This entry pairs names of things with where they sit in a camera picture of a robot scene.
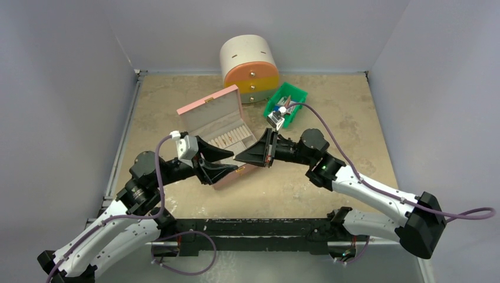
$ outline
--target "white cylinder top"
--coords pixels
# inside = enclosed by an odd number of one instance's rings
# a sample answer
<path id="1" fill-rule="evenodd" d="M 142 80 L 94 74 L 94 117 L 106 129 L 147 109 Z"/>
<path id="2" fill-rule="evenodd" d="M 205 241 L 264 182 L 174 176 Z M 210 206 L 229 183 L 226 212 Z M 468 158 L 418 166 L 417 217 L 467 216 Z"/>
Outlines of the white cylinder top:
<path id="1" fill-rule="evenodd" d="M 226 41 L 219 56 L 223 78 L 234 67 L 248 62 L 268 62 L 276 66 L 267 41 L 253 34 L 240 35 Z"/>

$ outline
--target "pink jewelry box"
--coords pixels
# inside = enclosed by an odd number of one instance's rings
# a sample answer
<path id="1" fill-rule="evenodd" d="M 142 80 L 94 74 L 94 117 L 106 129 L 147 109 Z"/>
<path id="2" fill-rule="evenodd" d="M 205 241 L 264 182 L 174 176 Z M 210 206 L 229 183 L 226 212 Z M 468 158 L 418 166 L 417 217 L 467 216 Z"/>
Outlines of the pink jewelry box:
<path id="1" fill-rule="evenodd" d="M 191 136 L 200 136 L 213 146 L 234 152 L 234 155 L 257 142 L 243 119 L 241 98 L 236 85 L 190 103 L 178 109 L 177 114 Z M 233 160 L 233 157 L 218 163 L 235 164 L 239 168 L 215 183 L 214 189 L 219 189 L 256 168 Z"/>

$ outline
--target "cylindrical storage drawer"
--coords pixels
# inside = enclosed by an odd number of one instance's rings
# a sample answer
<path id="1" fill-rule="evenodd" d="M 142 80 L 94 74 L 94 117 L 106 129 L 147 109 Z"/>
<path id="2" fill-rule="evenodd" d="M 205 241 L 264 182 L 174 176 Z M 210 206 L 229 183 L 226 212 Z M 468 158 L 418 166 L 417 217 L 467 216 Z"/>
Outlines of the cylindrical storage drawer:
<path id="1" fill-rule="evenodd" d="M 266 40 L 258 35 L 240 35 L 221 48 L 224 87 L 237 85 L 242 103 L 271 97 L 279 83 L 279 74 Z"/>

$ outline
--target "green plastic tray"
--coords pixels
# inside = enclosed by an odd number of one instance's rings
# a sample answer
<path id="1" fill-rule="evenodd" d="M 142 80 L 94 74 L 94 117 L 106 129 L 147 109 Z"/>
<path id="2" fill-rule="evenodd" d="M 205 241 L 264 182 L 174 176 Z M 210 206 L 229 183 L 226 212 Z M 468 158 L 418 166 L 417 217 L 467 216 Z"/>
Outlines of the green plastic tray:
<path id="1" fill-rule="evenodd" d="M 276 93 L 271 97 L 271 99 L 267 102 L 266 109 L 264 110 L 264 117 L 267 117 L 269 113 L 272 112 L 272 109 L 281 99 L 281 97 L 292 96 L 292 100 L 295 102 L 305 102 L 307 97 L 307 92 L 301 90 L 300 88 L 293 86 L 289 83 L 283 83 L 283 85 L 276 91 Z M 287 128 L 290 123 L 293 122 L 295 115 L 302 108 L 302 105 L 296 106 L 294 111 L 290 115 L 285 115 L 285 123 L 283 128 Z"/>

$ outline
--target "black metal frame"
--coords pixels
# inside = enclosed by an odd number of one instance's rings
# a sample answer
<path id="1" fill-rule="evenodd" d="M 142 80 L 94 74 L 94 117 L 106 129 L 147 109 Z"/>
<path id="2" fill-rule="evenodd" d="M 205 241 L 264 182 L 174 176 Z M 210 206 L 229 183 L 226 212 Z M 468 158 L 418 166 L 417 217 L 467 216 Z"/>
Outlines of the black metal frame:
<path id="1" fill-rule="evenodd" d="M 301 251 L 342 257 L 346 249 L 339 251 L 334 243 L 353 241 L 353 235 L 342 225 L 348 211 L 351 208 L 342 207 L 326 218 L 280 219 L 175 219 L 165 214 L 159 229 L 161 237 L 187 231 L 203 232 L 212 238 L 218 251 Z M 170 241 L 177 242 L 179 256 L 198 256 L 199 251 L 213 249 L 206 237 L 194 233 Z M 154 251 L 156 256 L 167 255 L 161 248 Z"/>

